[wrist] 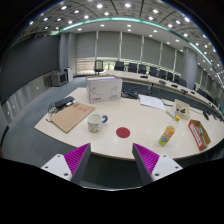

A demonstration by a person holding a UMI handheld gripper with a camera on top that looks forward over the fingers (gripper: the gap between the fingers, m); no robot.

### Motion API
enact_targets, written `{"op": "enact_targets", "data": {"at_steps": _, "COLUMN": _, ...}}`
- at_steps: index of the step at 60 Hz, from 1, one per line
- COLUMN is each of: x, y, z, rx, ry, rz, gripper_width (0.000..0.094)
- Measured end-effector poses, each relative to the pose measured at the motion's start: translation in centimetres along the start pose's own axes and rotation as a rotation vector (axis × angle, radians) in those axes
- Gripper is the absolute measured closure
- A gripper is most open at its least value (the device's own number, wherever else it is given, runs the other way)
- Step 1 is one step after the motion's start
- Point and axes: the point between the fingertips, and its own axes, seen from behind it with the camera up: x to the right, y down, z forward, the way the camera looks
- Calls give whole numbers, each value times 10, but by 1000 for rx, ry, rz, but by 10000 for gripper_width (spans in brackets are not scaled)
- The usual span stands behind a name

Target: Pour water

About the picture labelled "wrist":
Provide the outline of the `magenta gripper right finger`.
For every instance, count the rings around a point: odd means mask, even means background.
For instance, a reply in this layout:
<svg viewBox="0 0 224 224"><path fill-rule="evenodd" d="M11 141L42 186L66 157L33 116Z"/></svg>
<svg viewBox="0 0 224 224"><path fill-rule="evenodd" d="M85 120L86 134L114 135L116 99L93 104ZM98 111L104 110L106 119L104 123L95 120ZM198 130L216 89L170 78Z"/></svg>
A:
<svg viewBox="0 0 224 224"><path fill-rule="evenodd" d="M134 155L144 185L182 169L182 167L168 155L158 155L137 143L133 144L132 154Z"/></svg>

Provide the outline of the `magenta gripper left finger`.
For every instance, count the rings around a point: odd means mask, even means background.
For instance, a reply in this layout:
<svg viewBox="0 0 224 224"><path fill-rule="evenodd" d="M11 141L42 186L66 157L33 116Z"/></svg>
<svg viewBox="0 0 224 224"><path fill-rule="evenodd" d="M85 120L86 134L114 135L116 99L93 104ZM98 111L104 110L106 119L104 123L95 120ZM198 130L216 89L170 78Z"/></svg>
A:
<svg viewBox="0 0 224 224"><path fill-rule="evenodd" d="M91 154L91 144L84 144L66 155L56 154L42 169L77 185L80 184Z"/></svg>

